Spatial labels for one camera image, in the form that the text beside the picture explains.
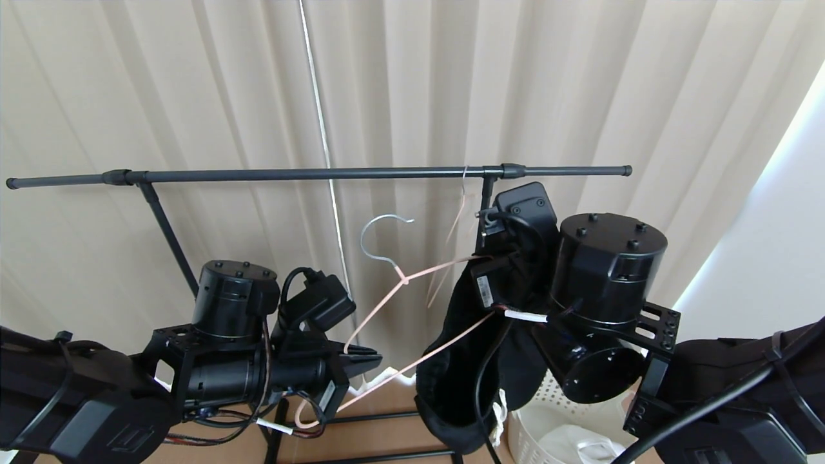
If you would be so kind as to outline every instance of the clothing rack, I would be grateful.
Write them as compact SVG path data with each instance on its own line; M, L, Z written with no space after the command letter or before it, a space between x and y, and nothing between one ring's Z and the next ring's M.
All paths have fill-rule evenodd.
M132 171L130 169L116 169L98 174L83 174L74 176L53 176L40 178L9 178L6 186L12 190L28 187L61 187L69 185L106 184L112 186L136 186L144 195L155 220L158 222L177 266L181 269L186 284L192 295L197 296L198 281L195 278L186 255L183 253L175 231L169 223L166 212L161 206L154 183L166 182L261 182L279 180L346 180L346 179L413 179L413 178L482 178L481 204L479 210L490 207L493 197L493 184L499 179L517 179L538 176L629 176L633 172L630 166L601 166L601 167L528 167L514 163L504 163L498 166L441 166L420 168L309 168L309 169L231 169L209 171ZM476 234L476 249L483 247L484 237L482 228ZM276 408L275 421L286 424L286 413L289 403L282 399ZM335 418L330 424L343 424L367 420L387 420L402 417L418 416L417 411L408 411L390 414L371 414L355 417ZM278 452L281 448L281 433L260 426L266 439L266 464L276 464ZM353 457L335 461L307 462L302 464L361 464L367 462L396 461L415 457L434 457L449 455L454 464L463 462L460 454L449 449L438 449L423 452L405 452L384 454L371 457Z

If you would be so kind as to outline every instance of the laundry basket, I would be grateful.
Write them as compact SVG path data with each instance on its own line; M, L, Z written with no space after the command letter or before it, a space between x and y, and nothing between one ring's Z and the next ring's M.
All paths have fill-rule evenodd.
M547 372L533 399L510 414L507 444L516 464L566 464L539 447L538 440L560 425L574 424L599 433L628 447L635 438L622 430L625 410L622 400L629 393L593 405L568 400L553 376Z

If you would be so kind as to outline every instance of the beige curtain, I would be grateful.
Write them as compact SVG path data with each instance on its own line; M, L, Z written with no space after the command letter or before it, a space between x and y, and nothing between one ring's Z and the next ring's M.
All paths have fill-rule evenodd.
M630 178L539 180L560 217L612 211L663 230L652 300L664 305L738 213L825 59L819 0L4 2L0 17L4 177L627 163ZM361 320L396 282L361 253L363 224L416 220L381 221L366 240L409 272L466 255L480 181L464 184L475 196L445 244L462 182L335 182L342 253L327 182L158 191L196 272L225 258L344 277L345 263ZM134 352L191 317L135 188L3 190L0 232L5 325ZM361 343L395 366L417 357L458 271L431 309L426 278L403 288Z

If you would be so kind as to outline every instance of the white label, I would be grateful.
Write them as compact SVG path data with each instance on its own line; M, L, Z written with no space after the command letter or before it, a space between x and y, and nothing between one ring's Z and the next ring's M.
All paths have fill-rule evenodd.
M490 291L490 282L487 280L487 276L481 276L475 279L475 282L478 284L478 293L481 294L482 304L485 308L489 308L493 305L493 293Z
M332 393L335 391L335 384L332 381L329 381L329 385L327 385L327 390L324 391L323 396L321 397L321 402L318 403L318 406L321 406L321 411L327 409L327 405L329 401L332 399Z

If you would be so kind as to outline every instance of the black cloth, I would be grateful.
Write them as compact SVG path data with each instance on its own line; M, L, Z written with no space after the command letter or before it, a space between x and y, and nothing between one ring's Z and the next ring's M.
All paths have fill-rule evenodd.
M455 284L441 334L424 354L440 347L487 315L479 301L469 263ZM470 454L484 444L476 422L474 381L504 318L494 315L436 356L422 362L416 374L416 407L430 432L451 450ZM531 323L516 321L485 370L479 403L487 435L495 426L493 401L503 388L507 408L526 405L544 380L547 366L529 335Z

